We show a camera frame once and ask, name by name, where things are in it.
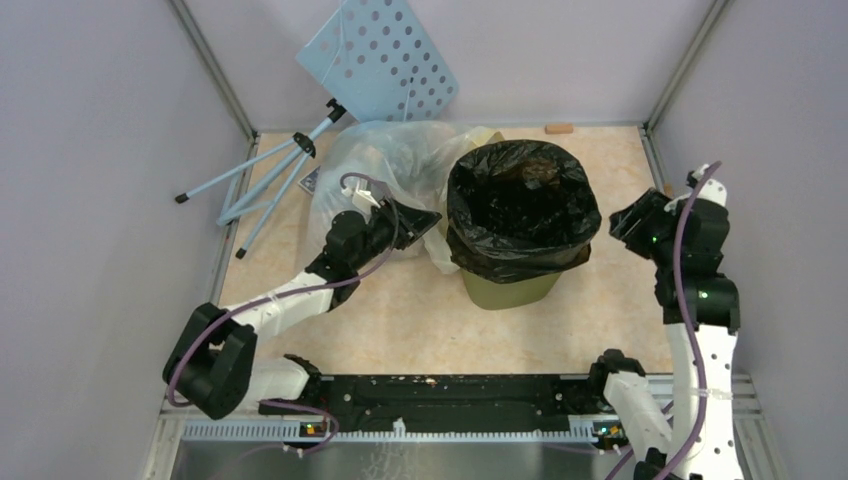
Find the black trash bag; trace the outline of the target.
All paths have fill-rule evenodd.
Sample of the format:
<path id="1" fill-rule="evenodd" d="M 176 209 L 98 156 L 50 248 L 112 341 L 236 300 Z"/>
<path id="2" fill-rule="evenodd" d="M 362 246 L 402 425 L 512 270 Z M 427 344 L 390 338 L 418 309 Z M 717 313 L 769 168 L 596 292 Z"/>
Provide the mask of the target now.
<path id="1" fill-rule="evenodd" d="M 446 214 L 452 262 L 497 284 L 587 263 L 602 223 L 581 162 L 556 144 L 529 139 L 462 156 L 448 176 Z"/>

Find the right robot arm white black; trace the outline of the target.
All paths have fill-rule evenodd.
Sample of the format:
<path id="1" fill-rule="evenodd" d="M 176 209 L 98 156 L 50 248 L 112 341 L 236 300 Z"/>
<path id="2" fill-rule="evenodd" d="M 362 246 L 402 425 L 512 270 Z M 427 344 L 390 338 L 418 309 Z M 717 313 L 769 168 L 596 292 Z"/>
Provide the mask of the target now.
<path id="1" fill-rule="evenodd" d="M 741 479 L 732 363 L 739 292 L 718 268 L 729 233 L 724 193 L 693 202 L 647 190 L 610 217 L 610 234 L 656 267 L 655 296 L 672 353 L 670 413 L 655 401 L 641 363 L 608 349 L 592 364 L 586 397 L 614 412 L 636 479 Z"/>

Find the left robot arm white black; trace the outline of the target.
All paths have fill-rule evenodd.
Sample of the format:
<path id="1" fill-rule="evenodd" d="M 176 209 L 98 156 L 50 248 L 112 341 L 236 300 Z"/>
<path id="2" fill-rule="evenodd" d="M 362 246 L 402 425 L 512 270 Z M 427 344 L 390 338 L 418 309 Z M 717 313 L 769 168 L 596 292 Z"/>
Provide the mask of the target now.
<path id="1" fill-rule="evenodd" d="M 413 245 L 441 218 L 393 200 L 371 207 L 368 215 L 343 211 L 333 218 L 321 252 L 288 283 L 236 306 L 196 307 L 163 369 L 169 403 L 194 406 L 213 420 L 272 398 L 297 413 L 314 410 L 321 388 L 305 366 L 284 359 L 263 373 L 255 362 L 257 347 L 339 307 L 392 251 Z"/>

